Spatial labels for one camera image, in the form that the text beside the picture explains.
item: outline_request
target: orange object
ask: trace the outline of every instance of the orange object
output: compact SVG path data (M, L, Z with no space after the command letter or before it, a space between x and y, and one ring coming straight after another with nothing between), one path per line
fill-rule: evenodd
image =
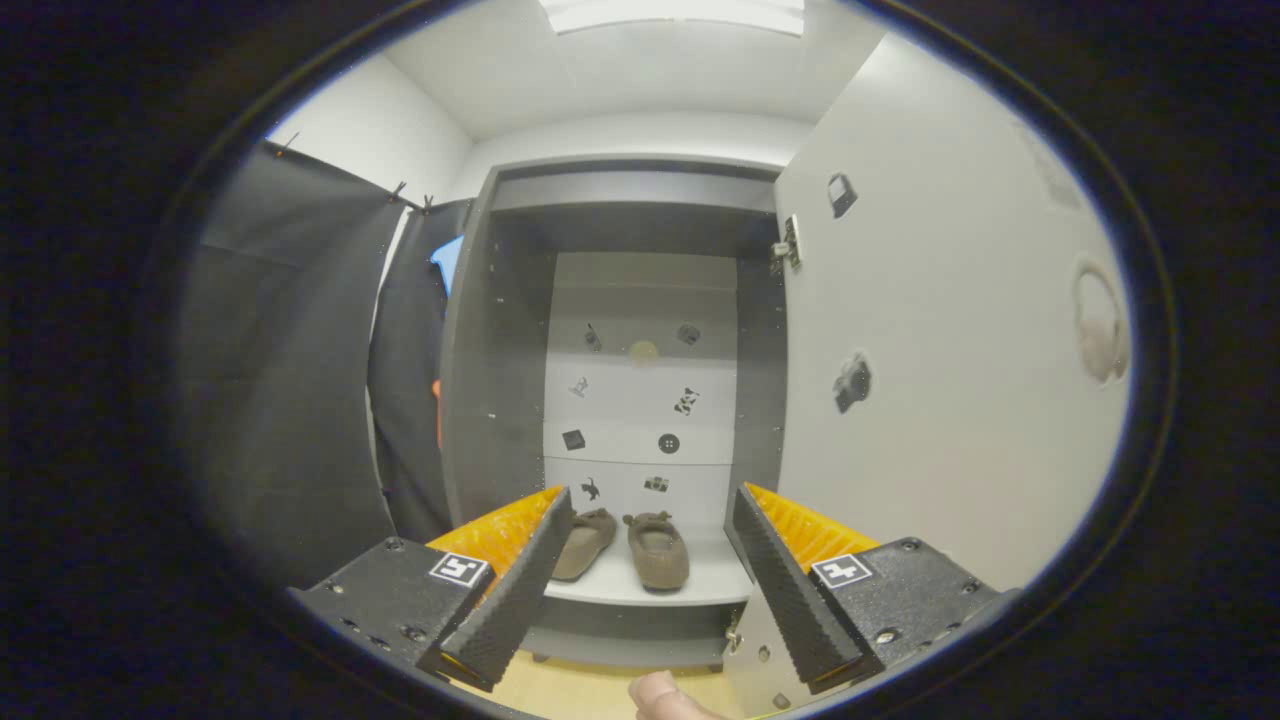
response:
M440 434L440 380L431 383L431 395L435 396L435 447L444 450L444 437Z
M435 538L426 543L426 547L479 557L492 565L494 580L485 591L488 596L520 557L520 552L529 544L529 538L543 521L547 509L563 491L563 486L556 486L535 492Z
M795 557L805 574L809 573L809 568L814 562L879 546L869 537L850 530L778 493L751 483L746 483L746 489L751 492L760 510L773 523L773 529L777 530L778 537L782 538L783 544L791 551L791 556Z

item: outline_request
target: white cabinet door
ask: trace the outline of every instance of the white cabinet door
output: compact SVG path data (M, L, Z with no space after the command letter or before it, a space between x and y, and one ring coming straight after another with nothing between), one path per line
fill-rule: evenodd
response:
M1120 277L1088 195L982 86L890 36L776 199L803 256L783 270L780 492L881 542L919 536L998 589L1028 583L1097 495L1128 409L1128 373L1100 384L1079 351L1079 263ZM1128 315L1114 286L1119 309L1085 288L1087 314ZM841 413L855 355L869 395Z

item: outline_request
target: black curtain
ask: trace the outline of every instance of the black curtain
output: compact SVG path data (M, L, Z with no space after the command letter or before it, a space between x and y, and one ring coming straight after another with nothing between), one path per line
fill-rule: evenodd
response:
M369 347L378 471L397 532L419 542L452 529L431 393L447 297L431 254L462 234L468 206L460 201L412 214L383 282Z
M365 379L403 201L262 145L187 265L173 357L179 441L214 529L269 582L310 587L394 534Z

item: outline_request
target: door hinge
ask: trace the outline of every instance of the door hinge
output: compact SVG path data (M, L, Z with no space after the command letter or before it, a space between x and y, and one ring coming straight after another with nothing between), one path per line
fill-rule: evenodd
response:
M783 229L782 242L773 243L773 258L769 263L773 274L782 272L783 260L790 260L792 269L800 266L800 229L795 215L787 218Z

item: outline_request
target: shoe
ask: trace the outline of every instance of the shoe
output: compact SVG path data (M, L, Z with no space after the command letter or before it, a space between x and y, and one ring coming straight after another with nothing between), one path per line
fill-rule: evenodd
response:
M627 542L636 574L648 591L680 589L689 579L689 550L669 519L667 512L622 516L622 521L630 525Z
M609 547L617 532L618 521L603 507L573 515L573 527L570 528L568 539L564 541L564 548L561 550L556 569L552 570L552 579L563 582L579 579L591 562L595 562L600 551Z

